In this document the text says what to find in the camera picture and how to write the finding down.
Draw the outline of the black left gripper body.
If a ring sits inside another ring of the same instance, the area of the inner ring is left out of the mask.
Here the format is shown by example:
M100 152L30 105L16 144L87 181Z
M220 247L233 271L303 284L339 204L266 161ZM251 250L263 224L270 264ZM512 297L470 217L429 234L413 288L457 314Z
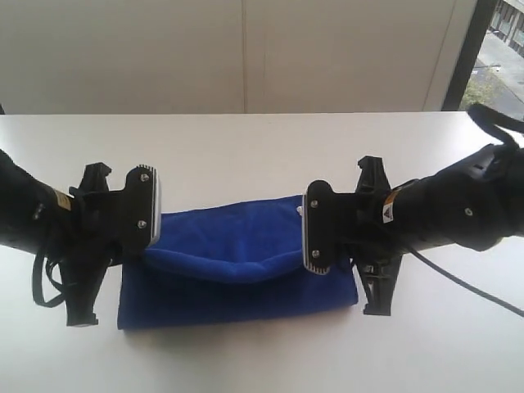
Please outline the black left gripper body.
M61 262L66 325L98 325L94 305L106 271L116 263L121 248L110 238L106 181L111 168L104 163L86 165L78 187L70 187L70 244Z

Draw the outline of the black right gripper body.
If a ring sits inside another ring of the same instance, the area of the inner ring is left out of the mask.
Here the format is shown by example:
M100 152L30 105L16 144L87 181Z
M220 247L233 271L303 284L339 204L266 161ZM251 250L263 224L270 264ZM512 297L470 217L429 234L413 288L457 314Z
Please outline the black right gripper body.
M358 167L356 190L341 198L342 239L363 284L364 314L389 316L402 254L388 225L402 189L391 187L381 158L365 156Z

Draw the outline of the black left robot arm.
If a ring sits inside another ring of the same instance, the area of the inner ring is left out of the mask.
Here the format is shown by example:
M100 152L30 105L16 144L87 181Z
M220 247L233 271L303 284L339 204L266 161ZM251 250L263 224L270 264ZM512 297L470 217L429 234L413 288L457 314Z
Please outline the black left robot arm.
M1 154L1 243L34 255L36 305L65 305L69 327L98 324L94 303L118 246L79 194L67 196Z

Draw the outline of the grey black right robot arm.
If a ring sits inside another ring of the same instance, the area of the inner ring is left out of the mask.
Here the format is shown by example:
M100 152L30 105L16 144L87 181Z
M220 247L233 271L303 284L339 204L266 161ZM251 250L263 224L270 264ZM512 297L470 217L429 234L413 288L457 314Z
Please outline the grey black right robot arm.
M346 238L364 313L388 316L403 255L452 244L486 251L523 235L523 150L489 144L432 176L355 196Z

